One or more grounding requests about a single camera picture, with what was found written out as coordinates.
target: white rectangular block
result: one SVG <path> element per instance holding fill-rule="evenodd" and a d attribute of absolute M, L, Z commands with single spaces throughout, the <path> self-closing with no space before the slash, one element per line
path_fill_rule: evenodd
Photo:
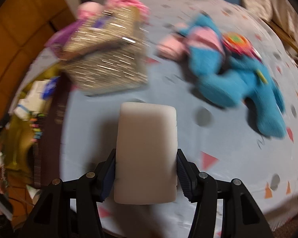
<path fill-rule="evenodd" d="M 174 201 L 177 149 L 174 107 L 123 103 L 116 148 L 115 201 L 122 204 Z"/>

